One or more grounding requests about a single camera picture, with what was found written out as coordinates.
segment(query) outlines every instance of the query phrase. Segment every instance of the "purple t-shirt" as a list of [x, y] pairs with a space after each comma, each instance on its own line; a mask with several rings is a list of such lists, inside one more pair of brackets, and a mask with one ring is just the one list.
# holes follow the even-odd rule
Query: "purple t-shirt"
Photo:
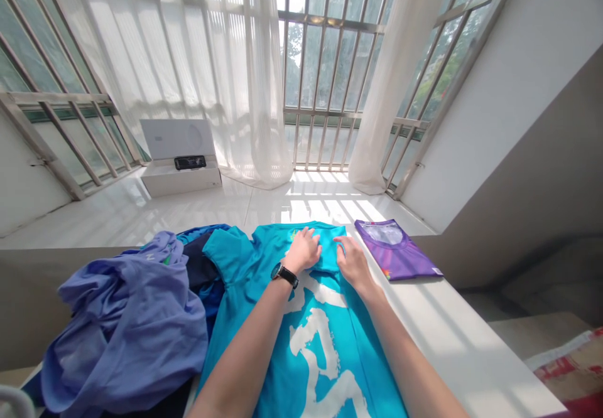
[[388, 280], [442, 275], [395, 220], [354, 225]]

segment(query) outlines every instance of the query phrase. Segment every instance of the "white graphic print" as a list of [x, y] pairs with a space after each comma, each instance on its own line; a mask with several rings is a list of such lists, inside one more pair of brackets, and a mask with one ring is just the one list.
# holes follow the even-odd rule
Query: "white graphic print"
[[299, 285], [293, 290], [293, 299], [287, 303], [285, 314], [294, 313], [295, 311], [301, 311], [303, 309], [303, 306], [306, 305], [304, 289], [311, 290], [314, 294], [314, 298], [322, 304], [328, 303], [332, 306], [347, 308], [347, 303], [343, 294], [339, 294], [328, 286], [318, 283], [315, 279], [310, 277], [308, 271], [303, 271], [298, 278], [300, 281]]
[[[304, 272], [300, 276], [299, 286], [294, 290], [293, 299], [289, 302], [287, 313], [303, 309], [305, 304], [304, 288], [311, 290], [316, 300], [321, 303], [329, 303], [333, 306], [347, 308], [343, 295], [318, 283], [307, 272]], [[352, 400], [358, 418], [370, 418], [366, 399], [356, 382], [354, 374], [350, 370], [346, 370], [339, 375], [339, 354], [333, 345], [333, 337], [329, 330], [329, 318], [326, 313], [320, 308], [312, 308], [306, 325], [301, 324], [297, 328], [290, 326], [289, 331], [289, 347], [291, 352], [295, 356], [300, 353], [303, 355], [308, 363], [310, 372], [306, 390], [306, 405], [301, 418], [333, 418], [339, 413], [348, 399]], [[314, 340], [317, 333], [325, 355], [325, 368], [318, 366], [316, 354], [307, 347]], [[337, 380], [326, 396], [317, 402], [316, 385], [318, 384], [319, 375], [325, 375], [329, 380]]]

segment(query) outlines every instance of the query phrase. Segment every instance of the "phone on stand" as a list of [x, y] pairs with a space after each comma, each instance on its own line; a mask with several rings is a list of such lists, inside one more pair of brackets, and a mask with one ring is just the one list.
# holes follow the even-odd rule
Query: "phone on stand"
[[206, 167], [205, 156], [179, 156], [174, 158], [176, 170]]

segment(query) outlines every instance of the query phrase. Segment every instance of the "sheer white curtain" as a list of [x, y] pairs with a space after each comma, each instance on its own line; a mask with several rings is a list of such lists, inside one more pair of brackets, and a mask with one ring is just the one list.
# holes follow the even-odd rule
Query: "sheer white curtain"
[[276, 0], [59, 0], [138, 143], [139, 120], [206, 118], [220, 170], [289, 181]]
[[394, 0], [350, 159], [349, 179], [367, 194], [385, 191], [381, 160], [389, 132], [442, 0]]

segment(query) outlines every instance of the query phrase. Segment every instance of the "box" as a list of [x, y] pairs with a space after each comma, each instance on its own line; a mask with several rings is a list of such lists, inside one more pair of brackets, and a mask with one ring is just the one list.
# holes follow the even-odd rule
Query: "box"
[[[214, 139], [206, 120], [140, 120], [152, 161], [141, 176], [151, 197], [222, 186]], [[206, 167], [176, 170], [174, 158], [205, 156]]]

